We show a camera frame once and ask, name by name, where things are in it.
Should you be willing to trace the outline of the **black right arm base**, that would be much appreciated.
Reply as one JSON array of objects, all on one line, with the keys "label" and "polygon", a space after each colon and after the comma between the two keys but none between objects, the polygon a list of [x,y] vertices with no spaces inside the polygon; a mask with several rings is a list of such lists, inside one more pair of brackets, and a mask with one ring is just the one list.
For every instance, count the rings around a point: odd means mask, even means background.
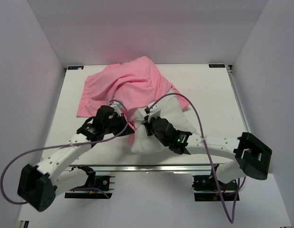
[{"label": "black right arm base", "polygon": [[222,192],[224,201],[233,201],[238,188],[241,187],[240,179],[232,180],[229,183],[219,181],[220,189],[218,189],[211,174],[211,171],[206,171],[192,175],[191,191],[194,194],[195,202],[219,202],[221,201],[219,191]]}]

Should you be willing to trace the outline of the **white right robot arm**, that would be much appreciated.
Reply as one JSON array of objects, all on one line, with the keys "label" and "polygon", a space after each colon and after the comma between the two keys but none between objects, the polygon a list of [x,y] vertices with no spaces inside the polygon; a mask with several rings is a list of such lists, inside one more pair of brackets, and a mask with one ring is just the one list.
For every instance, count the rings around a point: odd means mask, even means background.
[{"label": "white right robot arm", "polygon": [[176,154],[209,154],[229,159],[215,166],[209,178],[214,189],[219,190],[238,178],[250,177],[264,181],[268,177],[272,150],[249,132],[243,132],[237,138],[203,138],[174,128],[167,119],[147,116],[143,125],[147,136],[154,136]]}]

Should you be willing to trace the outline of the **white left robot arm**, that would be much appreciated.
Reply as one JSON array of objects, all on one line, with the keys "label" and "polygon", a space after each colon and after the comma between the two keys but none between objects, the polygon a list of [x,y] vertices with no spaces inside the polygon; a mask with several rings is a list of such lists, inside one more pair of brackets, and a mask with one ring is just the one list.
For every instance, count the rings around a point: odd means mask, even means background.
[{"label": "white left robot arm", "polygon": [[87,165],[66,168],[96,144],[105,142],[105,135],[113,138],[132,134],[128,111],[117,100],[102,105],[97,114],[88,118],[66,145],[47,159],[32,166],[26,165],[20,175],[17,193],[37,211],[45,211],[54,199],[70,190],[86,191],[95,186],[96,172]]}]

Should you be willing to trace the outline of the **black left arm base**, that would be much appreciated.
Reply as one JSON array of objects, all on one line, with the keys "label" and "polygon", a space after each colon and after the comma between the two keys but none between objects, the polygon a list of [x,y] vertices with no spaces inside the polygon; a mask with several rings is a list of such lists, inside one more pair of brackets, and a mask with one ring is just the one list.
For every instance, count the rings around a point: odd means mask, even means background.
[{"label": "black left arm base", "polygon": [[95,174],[92,175],[93,169],[88,166],[82,166],[82,170],[88,173],[90,177],[79,190],[71,190],[65,193],[66,199],[110,199],[115,188],[115,176],[113,174]]}]

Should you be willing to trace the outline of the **pink fabric pillowcase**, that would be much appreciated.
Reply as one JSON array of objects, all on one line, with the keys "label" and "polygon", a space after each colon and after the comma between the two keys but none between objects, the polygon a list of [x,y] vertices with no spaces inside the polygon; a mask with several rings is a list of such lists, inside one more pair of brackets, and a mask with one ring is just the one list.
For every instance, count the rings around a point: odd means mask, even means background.
[{"label": "pink fabric pillowcase", "polygon": [[183,110],[189,102],[179,96],[177,88],[168,81],[148,58],[113,64],[87,77],[78,105],[77,117],[92,117],[99,107],[111,100],[122,101],[131,117],[158,98],[163,105],[161,114],[176,129],[196,133]]}]

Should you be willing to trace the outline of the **white pillow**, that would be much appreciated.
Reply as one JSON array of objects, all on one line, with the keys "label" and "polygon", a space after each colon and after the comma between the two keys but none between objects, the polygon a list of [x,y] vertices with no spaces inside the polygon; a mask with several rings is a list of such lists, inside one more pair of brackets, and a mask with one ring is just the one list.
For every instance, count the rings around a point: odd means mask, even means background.
[{"label": "white pillow", "polygon": [[166,149],[177,154],[188,154],[187,140],[191,135],[199,135],[183,112],[179,96],[169,89],[152,109],[156,114],[150,117],[144,108],[137,109],[130,118],[135,135],[131,151],[152,154]]}]

